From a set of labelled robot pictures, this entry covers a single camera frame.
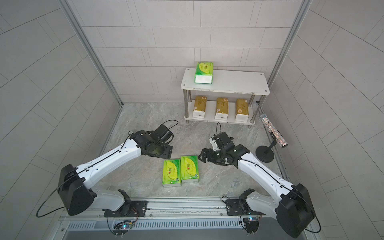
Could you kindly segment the green tissue pack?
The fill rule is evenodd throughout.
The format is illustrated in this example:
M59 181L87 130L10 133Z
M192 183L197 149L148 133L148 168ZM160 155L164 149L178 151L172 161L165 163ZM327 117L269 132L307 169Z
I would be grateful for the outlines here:
M198 157L181 157L181 180L182 183L198 182L200 179Z
M214 64L211 62L200 62L197 64L195 72L195 83L212 84Z
M164 188L180 187L182 185L180 159L164 161L162 184Z

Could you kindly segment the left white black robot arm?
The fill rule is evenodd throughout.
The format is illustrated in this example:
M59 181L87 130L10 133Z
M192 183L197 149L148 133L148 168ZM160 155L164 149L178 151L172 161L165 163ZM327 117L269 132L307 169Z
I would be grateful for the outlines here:
M145 210L136 208L125 191L97 190L94 186L117 168L140 156L169 160L173 138L171 130L161 124L154 131L141 130L130 134L118 147L85 164L63 167L58 194L68 215L76 216L88 209L96 209L103 210L108 218L143 216Z

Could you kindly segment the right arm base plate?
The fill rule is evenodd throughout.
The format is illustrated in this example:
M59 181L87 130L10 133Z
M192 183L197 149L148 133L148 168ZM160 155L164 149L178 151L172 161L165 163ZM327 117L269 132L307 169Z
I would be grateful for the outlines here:
M257 211L252 211L250 208L246 207L241 207L240 200L239 199L225 199L224 203L226 204L226 210L227 210L227 215L228 216L246 216L246 215L251 215L251 216L264 216L265 214Z

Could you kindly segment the gold tissue pack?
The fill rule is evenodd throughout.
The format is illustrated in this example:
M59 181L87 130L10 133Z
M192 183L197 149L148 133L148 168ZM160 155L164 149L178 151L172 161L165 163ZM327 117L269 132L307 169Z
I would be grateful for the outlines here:
M195 104L193 108L193 117L204 119L206 115L206 105L207 105L206 96L196 96Z
M236 100L235 120L238 122L247 122L249 118L249 104L245 99Z
M217 98L215 119L226 121L229 116L229 100L228 98Z

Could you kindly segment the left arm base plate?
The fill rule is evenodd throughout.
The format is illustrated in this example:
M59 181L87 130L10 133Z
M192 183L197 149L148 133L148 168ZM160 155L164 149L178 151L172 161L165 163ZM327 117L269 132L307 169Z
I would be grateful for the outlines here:
M125 202L118 210L112 211L103 209L105 218L144 217L148 201Z

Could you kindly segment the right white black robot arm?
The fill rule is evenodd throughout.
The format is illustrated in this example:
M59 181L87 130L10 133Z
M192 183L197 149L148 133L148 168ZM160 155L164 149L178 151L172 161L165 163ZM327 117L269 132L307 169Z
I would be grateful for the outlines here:
M235 145L233 138L222 132L210 138L212 148L202 149L198 159L203 163L235 166L252 177L267 192L261 195L253 189L244 191L237 200L225 201L229 210L240 216L241 226L252 234L259 227L257 221L246 216L257 213L277 220L292 238L297 238L317 218L309 191L302 184L293 185L275 174L243 145Z

